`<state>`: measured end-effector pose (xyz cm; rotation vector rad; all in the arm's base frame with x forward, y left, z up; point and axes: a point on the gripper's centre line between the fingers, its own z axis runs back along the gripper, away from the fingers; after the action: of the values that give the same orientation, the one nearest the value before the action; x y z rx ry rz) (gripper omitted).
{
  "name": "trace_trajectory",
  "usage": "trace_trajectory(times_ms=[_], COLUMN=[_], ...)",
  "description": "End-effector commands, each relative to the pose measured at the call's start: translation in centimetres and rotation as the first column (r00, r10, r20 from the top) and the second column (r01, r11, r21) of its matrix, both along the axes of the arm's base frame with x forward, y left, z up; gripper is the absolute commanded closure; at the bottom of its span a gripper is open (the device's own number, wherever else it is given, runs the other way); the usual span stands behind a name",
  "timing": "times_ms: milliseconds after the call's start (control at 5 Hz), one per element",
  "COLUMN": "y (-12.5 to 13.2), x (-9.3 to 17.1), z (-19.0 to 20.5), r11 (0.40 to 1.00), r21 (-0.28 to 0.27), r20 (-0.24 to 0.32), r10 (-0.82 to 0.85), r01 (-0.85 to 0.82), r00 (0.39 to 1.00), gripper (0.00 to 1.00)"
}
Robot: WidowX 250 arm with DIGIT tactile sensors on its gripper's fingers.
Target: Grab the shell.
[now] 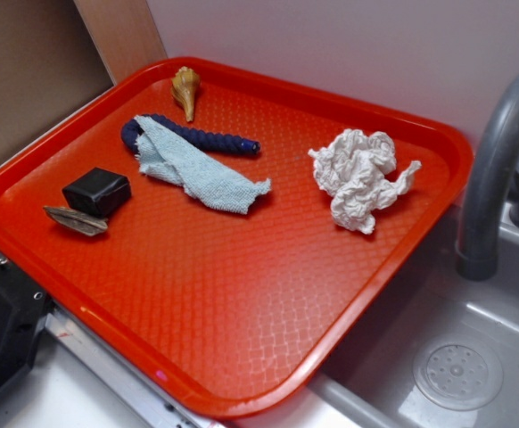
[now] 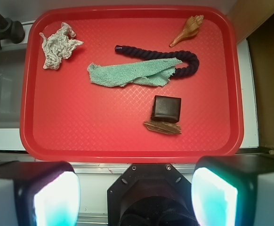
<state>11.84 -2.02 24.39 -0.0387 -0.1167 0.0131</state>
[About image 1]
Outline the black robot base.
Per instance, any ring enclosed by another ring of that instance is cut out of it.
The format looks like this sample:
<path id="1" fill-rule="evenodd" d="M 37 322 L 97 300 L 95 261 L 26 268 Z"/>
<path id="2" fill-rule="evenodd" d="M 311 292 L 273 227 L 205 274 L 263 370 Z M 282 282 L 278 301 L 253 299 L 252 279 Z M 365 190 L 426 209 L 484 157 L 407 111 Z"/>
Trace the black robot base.
<path id="1" fill-rule="evenodd" d="M 51 308 L 43 287 L 0 259 L 0 396 L 32 370 Z"/>

